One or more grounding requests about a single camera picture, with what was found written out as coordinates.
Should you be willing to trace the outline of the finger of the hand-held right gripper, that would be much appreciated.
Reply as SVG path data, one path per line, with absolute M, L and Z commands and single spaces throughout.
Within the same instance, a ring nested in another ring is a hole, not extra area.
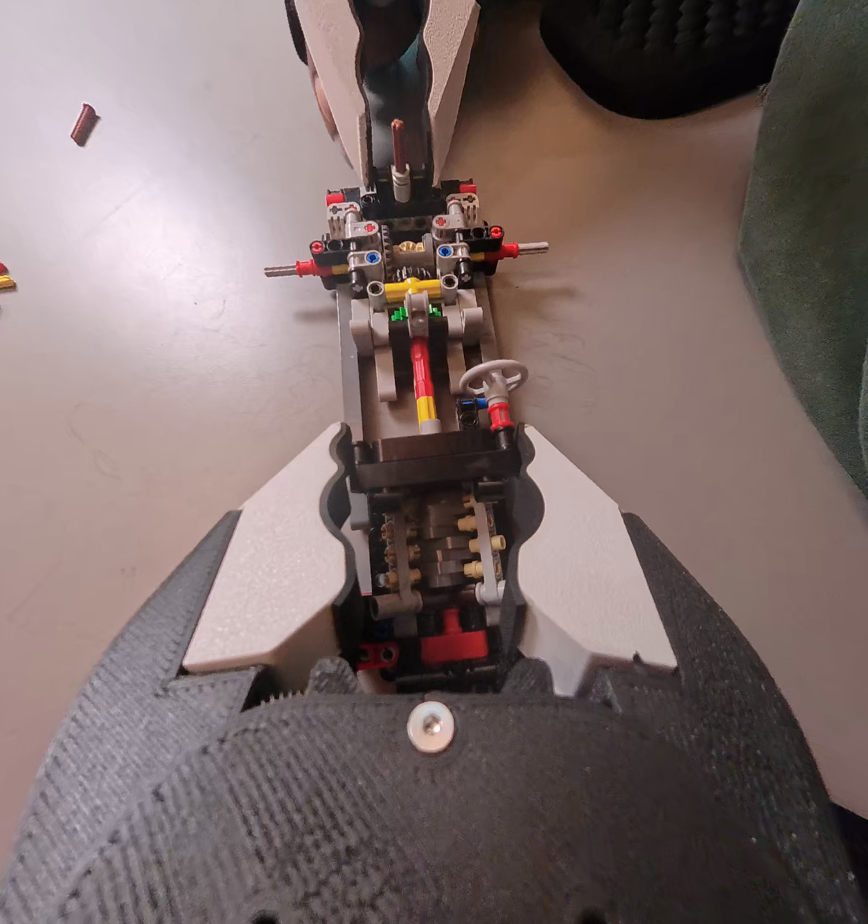
M 440 182 L 451 147 L 478 25 L 475 1 L 430 1 L 421 29 L 427 66 L 425 115 L 432 182 Z
M 307 58 L 323 83 L 348 164 L 360 186 L 373 183 L 370 107 L 360 73 L 363 33 L 353 2 L 295 1 Z

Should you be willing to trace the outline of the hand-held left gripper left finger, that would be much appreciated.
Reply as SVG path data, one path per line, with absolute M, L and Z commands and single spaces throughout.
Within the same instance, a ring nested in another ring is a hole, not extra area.
M 335 611 L 356 586 L 345 424 L 333 424 L 241 507 L 184 656 L 191 675 L 268 667 L 284 692 L 341 651 Z

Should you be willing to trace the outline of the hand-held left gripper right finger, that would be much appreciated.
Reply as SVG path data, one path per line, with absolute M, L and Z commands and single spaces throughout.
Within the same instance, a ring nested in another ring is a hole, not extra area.
M 502 651 L 546 664 L 555 694 L 586 694 L 599 669 L 669 674 L 677 658 L 619 505 L 524 424 L 511 479 L 514 527 Z

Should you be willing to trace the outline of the person's green sweatshirt torso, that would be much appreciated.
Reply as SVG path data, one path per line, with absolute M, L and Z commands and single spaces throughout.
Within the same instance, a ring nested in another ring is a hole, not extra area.
M 780 366 L 868 500 L 868 1 L 798 6 L 766 92 L 739 254 Z

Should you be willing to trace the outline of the lego car chassis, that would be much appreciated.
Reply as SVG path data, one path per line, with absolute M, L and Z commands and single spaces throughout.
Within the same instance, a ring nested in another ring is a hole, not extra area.
M 268 279 L 318 280 L 340 328 L 351 529 L 366 550 L 343 649 L 398 692 L 497 692 L 523 604 L 508 598 L 523 471 L 511 395 L 527 367 L 501 359 L 487 281 L 549 252 L 481 216 L 473 180 L 393 160 L 364 187 L 329 190 L 328 230 Z

